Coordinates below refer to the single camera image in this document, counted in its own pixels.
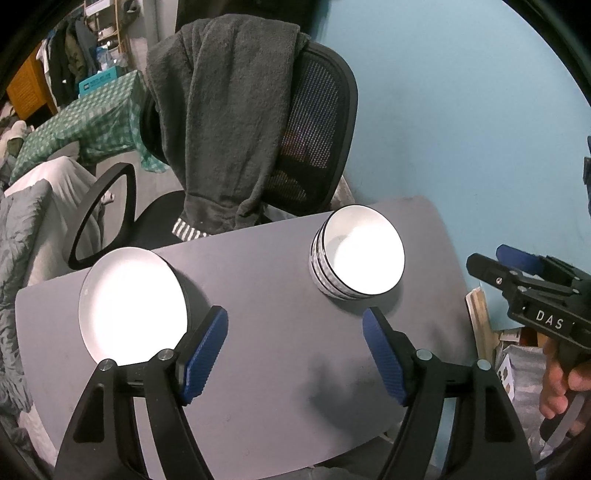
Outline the person's right hand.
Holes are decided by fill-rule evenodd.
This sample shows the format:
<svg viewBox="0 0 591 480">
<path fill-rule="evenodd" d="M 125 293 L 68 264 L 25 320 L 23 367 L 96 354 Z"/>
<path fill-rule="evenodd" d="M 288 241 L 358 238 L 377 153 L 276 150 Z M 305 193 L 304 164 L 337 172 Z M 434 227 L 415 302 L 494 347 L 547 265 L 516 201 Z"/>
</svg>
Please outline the person's right hand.
<svg viewBox="0 0 591 480">
<path fill-rule="evenodd" d="M 557 358 L 557 342 L 548 339 L 543 353 L 546 356 L 546 369 L 542 380 L 539 410 L 548 420 L 563 414 L 569 406 L 567 392 L 589 392 L 591 389 L 590 362 L 579 364 L 564 373 Z"/>
</svg>

